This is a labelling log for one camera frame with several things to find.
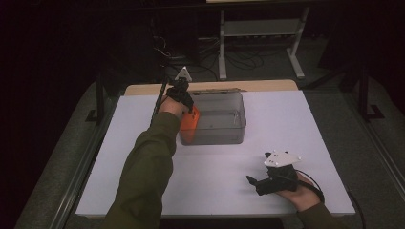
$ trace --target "clear plastic box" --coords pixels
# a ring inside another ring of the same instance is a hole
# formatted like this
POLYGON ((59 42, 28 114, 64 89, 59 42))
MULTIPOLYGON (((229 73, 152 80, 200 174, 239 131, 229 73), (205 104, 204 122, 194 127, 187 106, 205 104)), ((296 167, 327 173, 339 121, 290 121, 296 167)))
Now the clear plastic box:
POLYGON ((200 111, 196 129, 180 130, 183 145, 225 145, 244 141, 246 117, 242 94, 191 94, 200 111))

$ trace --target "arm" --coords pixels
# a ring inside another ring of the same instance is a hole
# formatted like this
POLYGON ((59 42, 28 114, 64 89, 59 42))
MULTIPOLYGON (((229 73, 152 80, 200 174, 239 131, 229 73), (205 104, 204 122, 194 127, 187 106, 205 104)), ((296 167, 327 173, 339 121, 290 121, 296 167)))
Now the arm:
MULTIPOLYGON (((303 177, 300 173, 297 174, 299 179, 312 185, 307 178, 303 177)), ((298 218, 303 222, 305 228, 348 228, 330 214, 329 210, 314 192, 302 185, 299 185, 295 192, 281 191, 277 194, 294 204, 298 211, 298 218)))
POLYGON ((167 98, 151 127, 139 135, 127 157, 116 199, 102 228, 158 228, 161 197, 173 172, 172 155, 182 104, 167 98))

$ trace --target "white bracket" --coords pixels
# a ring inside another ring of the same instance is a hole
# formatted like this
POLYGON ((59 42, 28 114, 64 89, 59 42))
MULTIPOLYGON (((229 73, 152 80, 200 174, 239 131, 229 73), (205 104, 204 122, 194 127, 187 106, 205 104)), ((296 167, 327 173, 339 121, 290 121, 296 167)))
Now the white bracket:
POLYGON ((181 71, 178 73, 175 80, 179 80, 179 78, 185 78, 185 79, 187 79, 188 82, 193 81, 193 79, 190 76, 190 73, 188 73, 188 70, 187 70, 187 68, 185 68, 185 66, 182 67, 181 71))
POLYGON ((266 159, 265 165, 268 167, 283 167, 296 162, 301 161, 300 156, 294 156, 289 154, 287 151, 282 153, 277 153, 273 151, 271 155, 266 159))

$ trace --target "orange block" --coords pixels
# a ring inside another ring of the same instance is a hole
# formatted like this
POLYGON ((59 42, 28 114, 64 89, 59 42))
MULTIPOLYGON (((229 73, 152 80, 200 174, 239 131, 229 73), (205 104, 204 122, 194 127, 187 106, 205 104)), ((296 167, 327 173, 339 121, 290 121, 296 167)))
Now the orange block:
POLYGON ((197 128, 197 123, 199 122, 200 111, 196 106, 193 106, 193 110, 190 113, 184 114, 181 120, 180 130, 182 139, 191 143, 194 139, 194 134, 197 128))

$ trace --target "black cable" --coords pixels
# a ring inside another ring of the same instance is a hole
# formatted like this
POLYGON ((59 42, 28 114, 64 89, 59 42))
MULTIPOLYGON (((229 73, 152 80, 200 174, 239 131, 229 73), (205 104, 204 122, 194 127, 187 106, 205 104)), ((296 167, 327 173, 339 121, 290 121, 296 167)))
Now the black cable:
POLYGON ((296 169, 295 171, 300 172, 301 174, 307 176, 310 180, 312 180, 312 182, 316 185, 316 187, 317 187, 320 191, 322 191, 322 189, 321 189, 321 187, 319 186, 319 184, 318 184, 318 183, 315 181, 315 179, 313 179, 310 175, 308 175, 308 174, 302 172, 301 170, 297 170, 297 169, 296 169))
POLYGON ((304 186, 304 187, 310 189, 312 192, 314 192, 314 193, 316 194, 316 196, 319 197, 319 199, 321 200, 322 203, 325 203, 325 196, 324 196, 324 193, 322 192, 321 189, 317 189, 317 188, 315 188, 313 185, 308 184, 308 183, 304 182, 303 180, 299 180, 299 179, 298 179, 298 180, 295 180, 295 179, 291 179, 291 178, 289 178, 289 177, 284 177, 284 176, 277 176, 277 177, 280 177, 280 178, 289 180, 289 181, 291 181, 291 182, 295 182, 295 183, 297 183, 298 185, 301 185, 301 186, 304 186))
POLYGON ((235 55, 237 55, 241 60, 247 60, 250 61, 252 63, 252 65, 254 66, 254 68, 259 68, 265 65, 265 61, 263 60, 262 57, 260 56, 255 56, 255 55, 251 55, 251 56, 244 56, 242 52, 234 52, 235 55), (260 62, 259 64, 256 63, 255 58, 259 58, 260 62))
POLYGON ((360 215, 360 218, 361 218, 361 224, 363 225, 362 228, 366 229, 366 218, 364 217, 363 210, 361 209, 360 204, 358 203, 357 199, 352 194, 351 190, 348 190, 346 192, 348 193, 349 197, 352 199, 355 207, 357 208, 358 214, 360 215))
POLYGON ((162 101, 161 101, 161 103, 160 104, 163 104, 164 103, 164 101, 166 101, 166 99, 168 98, 169 96, 166 96, 162 101))
POLYGON ((224 54, 224 56, 228 60, 228 62, 237 69, 240 69, 240 70, 254 70, 256 68, 255 66, 251 66, 251 65, 248 65, 248 64, 246 64, 246 63, 244 63, 242 61, 236 60, 235 58, 231 57, 229 54, 224 54))
MULTIPOLYGON (((231 47, 232 47, 233 49, 235 49, 236 51, 241 51, 242 49, 240 49, 239 47, 235 46, 234 43, 235 43, 235 41, 232 42, 231 47)), ((249 48, 250 48, 249 45, 247 44, 247 42, 245 41, 245 39, 244 39, 244 45, 245 45, 245 48, 246 48, 246 49, 249 49, 249 48)), ((255 56, 260 56, 259 54, 260 54, 260 52, 262 52, 262 51, 256 51, 256 52, 253 52, 253 53, 250 53, 250 52, 247 52, 247 51, 245 51, 245 52, 250 55, 249 58, 253 58, 253 57, 255 57, 255 56)))
POLYGON ((209 52, 206 56, 203 56, 202 58, 200 58, 200 62, 203 62, 206 58, 208 58, 209 56, 211 56, 213 54, 215 54, 216 58, 218 58, 218 55, 219 55, 218 50, 214 50, 214 51, 209 52))
POLYGON ((202 66, 202 65, 198 65, 198 66, 194 66, 194 67, 203 68, 203 70, 201 70, 201 71, 190 71, 191 73, 201 73, 201 72, 209 71, 210 73, 212 73, 214 75, 215 81, 218 81, 217 74, 214 71, 212 71, 210 68, 207 68, 207 67, 202 66))
POLYGON ((153 117, 154 117, 154 116, 158 113, 158 111, 159 111, 160 104, 161 104, 161 98, 163 97, 163 94, 164 94, 164 91, 165 91, 165 89, 166 89, 166 85, 167 85, 168 80, 169 80, 169 77, 164 74, 164 78, 163 78, 163 82, 161 83, 161 87, 160 87, 160 92, 159 92, 159 95, 158 95, 158 99, 156 100, 155 108, 154 108, 154 110, 153 110, 153 114, 152 114, 152 117, 151 117, 151 124, 150 124, 149 126, 152 125, 153 117))

